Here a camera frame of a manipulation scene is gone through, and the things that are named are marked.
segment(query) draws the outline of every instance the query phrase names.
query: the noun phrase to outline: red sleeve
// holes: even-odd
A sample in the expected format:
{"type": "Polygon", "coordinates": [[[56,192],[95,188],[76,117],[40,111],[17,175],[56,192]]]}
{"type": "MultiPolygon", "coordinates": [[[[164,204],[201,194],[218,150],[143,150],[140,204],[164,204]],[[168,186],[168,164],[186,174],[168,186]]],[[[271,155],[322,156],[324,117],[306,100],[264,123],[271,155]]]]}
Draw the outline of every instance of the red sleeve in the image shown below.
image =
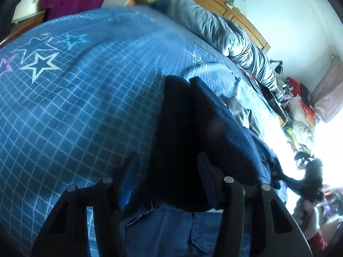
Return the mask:
{"type": "Polygon", "coordinates": [[[307,242],[312,250],[313,256],[318,256],[328,246],[328,244],[324,242],[323,235],[320,231],[307,242]]]}

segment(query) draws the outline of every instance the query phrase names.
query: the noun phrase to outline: wooden headboard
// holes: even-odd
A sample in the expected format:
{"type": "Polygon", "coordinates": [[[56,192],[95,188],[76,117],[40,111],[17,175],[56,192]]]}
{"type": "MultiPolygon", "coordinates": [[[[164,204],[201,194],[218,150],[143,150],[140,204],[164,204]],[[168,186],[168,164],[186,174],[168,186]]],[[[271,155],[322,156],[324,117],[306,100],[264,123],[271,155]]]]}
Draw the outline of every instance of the wooden headboard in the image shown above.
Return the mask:
{"type": "Polygon", "coordinates": [[[252,42],[260,48],[263,52],[267,53],[270,45],[265,41],[259,31],[253,24],[235,7],[229,8],[226,6],[226,0],[194,0],[198,5],[203,8],[220,14],[243,28],[252,42]]]}

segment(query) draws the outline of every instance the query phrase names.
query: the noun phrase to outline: gray comforter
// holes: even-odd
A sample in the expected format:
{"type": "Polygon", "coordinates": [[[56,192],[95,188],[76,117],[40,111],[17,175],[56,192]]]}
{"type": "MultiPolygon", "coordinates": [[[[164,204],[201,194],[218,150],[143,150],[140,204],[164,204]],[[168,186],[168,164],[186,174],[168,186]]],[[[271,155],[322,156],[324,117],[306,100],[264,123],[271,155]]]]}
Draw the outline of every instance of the gray comforter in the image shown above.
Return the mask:
{"type": "Polygon", "coordinates": [[[166,14],[245,68],[262,85],[270,90],[277,87],[267,56],[230,19],[202,8],[193,0],[169,0],[166,14]]]}

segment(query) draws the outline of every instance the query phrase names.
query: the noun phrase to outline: grid pattern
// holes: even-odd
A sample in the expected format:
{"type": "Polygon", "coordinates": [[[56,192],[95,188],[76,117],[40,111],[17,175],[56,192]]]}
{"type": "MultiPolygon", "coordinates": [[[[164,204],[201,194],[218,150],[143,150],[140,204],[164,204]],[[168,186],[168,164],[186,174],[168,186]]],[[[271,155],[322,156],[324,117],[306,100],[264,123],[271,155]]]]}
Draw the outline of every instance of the grid pattern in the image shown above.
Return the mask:
{"type": "MultiPolygon", "coordinates": [[[[0,51],[0,60],[12,57],[0,67],[0,73],[7,70],[0,75],[0,221],[26,256],[68,185],[93,185],[133,151],[144,178],[165,76],[200,76],[217,95],[267,111],[227,66],[134,9],[47,22],[0,51]],[[83,41],[68,44],[66,34],[83,41]],[[32,38],[42,43],[26,45],[32,38]],[[32,83],[33,69],[21,68],[34,63],[36,53],[58,53],[51,61],[58,69],[33,65],[42,73],[32,83]]],[[[87,214],[96,256],[91,208],[87,214]]]]}

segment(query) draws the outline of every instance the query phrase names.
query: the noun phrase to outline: white star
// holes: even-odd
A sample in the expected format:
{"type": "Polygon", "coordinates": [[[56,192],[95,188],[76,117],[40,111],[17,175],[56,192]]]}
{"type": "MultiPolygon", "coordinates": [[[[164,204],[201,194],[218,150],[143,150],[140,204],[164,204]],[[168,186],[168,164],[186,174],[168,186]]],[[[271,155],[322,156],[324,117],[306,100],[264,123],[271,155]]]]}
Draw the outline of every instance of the white star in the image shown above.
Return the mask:
{"type": "Polygon", "coordinates": [[[21,69],[32,69],[32,83],[33,83],[42,74],[43,71],[60,69],[59,67],[55,66],[51,62],[58,54],[59,53],[55,53],[50,56],[43,57],[36,52],[35,61],[31,64],[23,66],[21,69]]]}
{"type": "Polygon", "coordinates": [[[29,43],[24,44],[23,46],[19,47],[18,49],[14,51],[23,51],[23,57],[21,59],[20,64],[22,65],[24,61],[26,61],[33,53],[36,51],[48,51],[48,50],[58,50],[57,48],[51,46],[48,44],[53,38],[49,38],[47,42],[42,42],[44,39],[39,39],[37,37],[33,37],[30,39],[29,43]]]}
{"type": "Polygon", "coordinates": [[[83,34],[83,35],[79,35],[79,36],[72,36],[72,35],[66,34],[66,39],[65,40],[60,40],[57,43],[60,43],[60,42],[67,43],[68,44],[68,50],[70,50],[77,43],[86,43],[86,42],[88,42],[87,40],[84,39],[84,37],[86,35],[87,34],[83,34]]]}

